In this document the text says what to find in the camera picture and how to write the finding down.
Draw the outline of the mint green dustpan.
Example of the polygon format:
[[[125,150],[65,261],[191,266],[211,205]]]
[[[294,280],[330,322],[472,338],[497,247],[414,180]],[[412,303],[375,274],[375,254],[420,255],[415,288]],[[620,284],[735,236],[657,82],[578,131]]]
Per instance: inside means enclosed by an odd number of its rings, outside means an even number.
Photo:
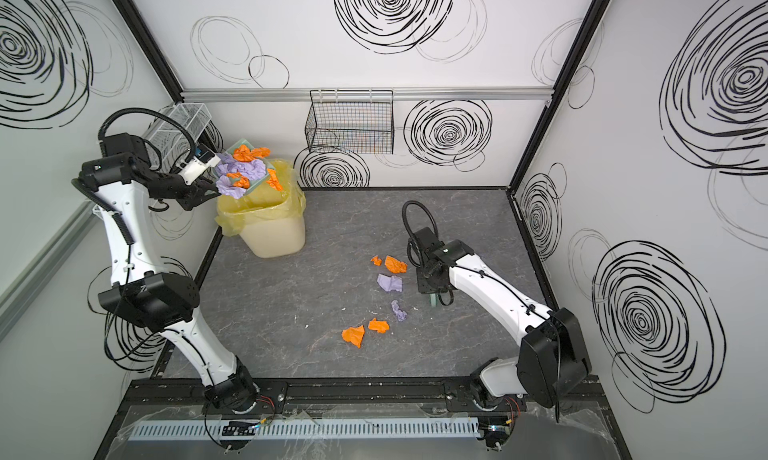
[[[255,148],[242,140],[216,157],[219,160],[214,168],[216,187],[223,196],[241,199],[264,183],[277,191],[282,189],[276,168],[270,163],[268,148]]]

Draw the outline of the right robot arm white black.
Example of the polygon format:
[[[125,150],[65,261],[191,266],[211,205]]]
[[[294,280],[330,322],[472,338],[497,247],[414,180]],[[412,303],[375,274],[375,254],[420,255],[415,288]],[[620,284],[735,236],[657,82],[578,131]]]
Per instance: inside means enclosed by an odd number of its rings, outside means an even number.
[[[583,333],[566,308],[551,309],[494,272],[466,243],[443,242],[434,216],[416,201],[406,201],[401,218],[408,235],[407,255],[417,288],[433,304],[451,305],[462,292],[479,304],[511,336],[518,354],[492,359],[470,376],[474,402],[489,410],[506,397],[527,396],[546,408],[591,372]]]

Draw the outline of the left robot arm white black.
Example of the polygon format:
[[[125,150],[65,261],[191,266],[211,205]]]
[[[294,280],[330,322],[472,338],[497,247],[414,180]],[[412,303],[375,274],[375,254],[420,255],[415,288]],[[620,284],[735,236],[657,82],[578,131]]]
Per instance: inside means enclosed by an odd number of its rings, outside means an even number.
[[[153,117],[183,136],[188,149],[180,165],[164,172],[161,152],[144,138],[109,134],[116,120],[131,114]],[[173,200],[191,211],[218,196],[214,183],[204,176],[218,163],[218,156],[199,145],[181,123],[140,107],[111,114],[97,140],[101,158],[83,163],[72,185],[93,203],[107,235],[111,277],[109,289],[98,295],[100,306],[112,318],[171,341],[195,367],[205,398],[214,407],[240,415],[250,412],[257,403],[258,386],[203,318],[194,279],[171,271],[149,236],[151,201]]]

